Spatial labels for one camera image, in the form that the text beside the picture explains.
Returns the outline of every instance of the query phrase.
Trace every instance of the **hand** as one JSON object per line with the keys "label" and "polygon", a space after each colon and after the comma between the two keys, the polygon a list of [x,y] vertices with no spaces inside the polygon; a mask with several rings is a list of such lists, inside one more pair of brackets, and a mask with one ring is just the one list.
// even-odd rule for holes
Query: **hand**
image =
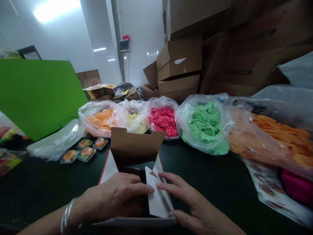
{"label": "hand", "polygon": [[180,176],[167,172],[159,173],[159,176],[172,181],[173,184],[159,183],[156,185],[157,188],[173,194],[190,206],[191,215],[179,210],[172,210],[169,213],[182,226],[193,230],[198,235],[245,234],[234,222]]}
{"label": "hand", "polygon": [[73,204],[72,217],[79,216],[80,210],[84,212],[83,219],[79,223],[140,215],[142,208],[134,200],[129,199],[153,192],[154,189],[143,184],[139,176],[118,172],[103,184],[87,189],[77,198]]}

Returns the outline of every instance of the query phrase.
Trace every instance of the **person's left hand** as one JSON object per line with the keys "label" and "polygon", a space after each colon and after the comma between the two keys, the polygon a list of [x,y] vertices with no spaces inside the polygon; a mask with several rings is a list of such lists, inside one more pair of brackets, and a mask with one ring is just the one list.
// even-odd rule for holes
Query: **person's left hand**
{"label": "person's left hand", "polygon": [[138,215],[141,207],[129,199],[153,192],[154,189],[143,184],[139,176],[118,172],[103,184],[87,189],[76,199],[73,210],[84,211],[83,222]]}

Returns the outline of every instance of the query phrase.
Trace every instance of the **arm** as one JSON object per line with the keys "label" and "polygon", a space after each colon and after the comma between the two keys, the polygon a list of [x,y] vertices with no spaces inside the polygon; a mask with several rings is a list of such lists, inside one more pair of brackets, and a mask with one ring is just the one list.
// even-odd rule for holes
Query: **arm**
{"label": "arm", "polygon": [[198,235],[245,234],[233,221],[181,177],[167,172],[159,173],[159,176],[173,184],[160,183],[156,185],[157,188],[173,194],[190,206],[191,215],[179,210],[170,212],[170,216],[175,217],[182,226],[193,230]]}
{"label": "arm", "polygon": [[[130,202],[136,195],[151,194],[154,189],[143,184],[139,176],[126,173],[116,173],[101,185],[89,188],[78,197],[72,206],[69,216],[69,227],[110,218],[137,215],[141,207]],[[19,235],[39,234],[53,235],[61,233],[61,220],[66,206],[37,220]]]}

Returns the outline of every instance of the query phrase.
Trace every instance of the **fluorescent light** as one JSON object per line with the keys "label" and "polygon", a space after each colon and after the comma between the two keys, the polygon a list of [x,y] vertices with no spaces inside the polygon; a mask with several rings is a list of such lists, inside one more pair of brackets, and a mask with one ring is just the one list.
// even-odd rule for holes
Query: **fluorescent light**
{"label": "fluorescent light", "polygon": [[103,48],[95,49],[94,52],[96,52],[96,51],[102,51],[102,50],[106,50],[106,48],[103,47]]}
{"label": "fluorescent light", "polygon": [[49,0],[39,6],[34,15],[43,23],[78,8],[81,8],[80,0]]}

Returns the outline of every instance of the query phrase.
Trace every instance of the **person's right hand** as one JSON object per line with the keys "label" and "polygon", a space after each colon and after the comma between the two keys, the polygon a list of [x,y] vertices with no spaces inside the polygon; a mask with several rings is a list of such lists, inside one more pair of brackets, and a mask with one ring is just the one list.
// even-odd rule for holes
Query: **person's right hand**
{"label": "person's right hand", "polygon": [[159,176],[172,181],[173,184],[160,183],[156,185],[157,188],[173,194],[190,206],[191,215],[179,210],[173,210],[169,213],[182,226],[193,230],[198,235],[245,234],[234,222],[180,176],[167,172],[159,173]]}

